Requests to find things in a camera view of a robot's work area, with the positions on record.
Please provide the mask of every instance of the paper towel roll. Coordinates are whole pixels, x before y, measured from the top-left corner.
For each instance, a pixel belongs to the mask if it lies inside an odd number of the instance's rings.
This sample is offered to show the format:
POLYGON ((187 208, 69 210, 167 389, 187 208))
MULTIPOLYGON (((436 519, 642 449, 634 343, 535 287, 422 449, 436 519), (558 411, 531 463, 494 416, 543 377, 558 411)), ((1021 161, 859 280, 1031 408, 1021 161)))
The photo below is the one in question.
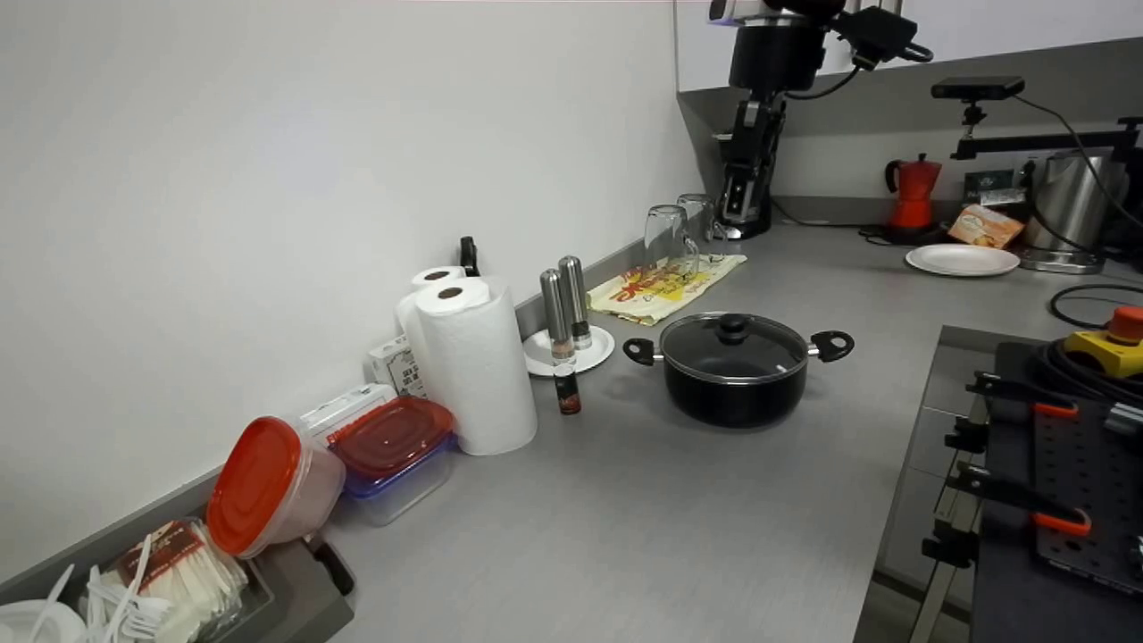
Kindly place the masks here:
POLYGON ((431 265, 410 280, 410 288, 424 288, 431 281, 468 280, 461 265, 431 265))
POLYGON ((459 418, 465 452, 506 452, 535 436, 535 405, 506 288, 484 280, 424 287, 408 338, 430 400, 459 418))

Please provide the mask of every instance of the black cable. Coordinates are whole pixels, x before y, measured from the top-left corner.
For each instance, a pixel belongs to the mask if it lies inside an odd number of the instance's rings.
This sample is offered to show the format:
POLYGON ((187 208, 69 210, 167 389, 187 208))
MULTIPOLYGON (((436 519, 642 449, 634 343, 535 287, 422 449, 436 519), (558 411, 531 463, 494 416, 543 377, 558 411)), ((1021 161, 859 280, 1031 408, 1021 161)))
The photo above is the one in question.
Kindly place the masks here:
POLYGON ((1031 109, 1051 113, 1054 123, 1061 123, 1065 133, 1076 140, 1076 150, 1083 155, 1085 173, 1095 173, 1096 189, 1104 193, 1104 200, 1108 200, 1128 224, 1136 224, 1136 227, 1143 231, 1143 221, 1139 221, 1128 208, 1122 208, 1122 204, 1116 200, 1111 187, 1104 182, 1104 173, 1095 165, 1095 155, 1083 148, 1083 136, 1072 130, 1072 123, 1070 123, 1061 109, 1048 106, 1048 102, 1036 102, 1036 101, 1027 101, 1027 98, 1012 98, 1012 101, 1017 101, 1017 102, 1027 102, 1027 106, 1031 106, 1031 109))
POLYGON ((1048 299, 1048 310, 1051 310, 1056 320, 1070 320, 1070 324, 1079 324, 1079 327, 1104 327, 1111 313, 1104 313, 1102 320, 1085 320, 1085 319, 1065 313, 1065 308, 1061 308, 1065 296, 1070 296, 1070 299, 1083 299, 1083 296, 1076 296, 1076 294, 1136 294, 1136 296, 1143 296, 1139 287, 1122 287, 1122 281, 1085 281, 1085 287, 1070 287, 1070 288, 1054 294, 1054 296, 1048 299))
POLYGON ((855 68, 848 79, 827 84, 822 92, 786 92, 786 101, 818 101, 818 98, 830 98, 830 92, 850 84, 850 82, 859 79, 859 73, 860 73, 860 68, 855 68))

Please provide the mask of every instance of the kitchen counter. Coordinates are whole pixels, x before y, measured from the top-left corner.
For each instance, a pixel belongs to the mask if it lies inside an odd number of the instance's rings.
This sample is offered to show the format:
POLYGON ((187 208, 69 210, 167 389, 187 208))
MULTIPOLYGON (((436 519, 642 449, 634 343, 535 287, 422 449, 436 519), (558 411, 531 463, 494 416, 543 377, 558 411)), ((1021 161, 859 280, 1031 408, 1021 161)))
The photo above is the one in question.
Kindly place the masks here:
POLYGON ((789 418, 712 427, 668 400, 662 367, 622 354, 580 377, 580 418, 535 382, 531 446, 465 457, 385 530, 334 525, 359 576, 336 643, 855 639, 940 327, 1054 338, 1070 324, 1043 304, 1083 280, 931 280, 855 227, 775 224, 743 251, 695 310, 859 338, 810 363, 789 418))

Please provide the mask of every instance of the black pot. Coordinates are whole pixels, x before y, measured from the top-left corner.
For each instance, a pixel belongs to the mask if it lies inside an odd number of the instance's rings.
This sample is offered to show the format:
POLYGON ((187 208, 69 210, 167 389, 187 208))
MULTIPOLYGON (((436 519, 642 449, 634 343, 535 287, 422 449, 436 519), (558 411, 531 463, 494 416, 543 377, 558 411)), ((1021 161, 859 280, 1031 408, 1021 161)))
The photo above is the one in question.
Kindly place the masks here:
POLYGON ((640 363, 668 363, 672 400, 714 426, 764 426, 789 416, 808 385, 808 358, 841 362, 850 333, 800 333, 756 313, 691 313, 650 338, 624 338, 640 363))

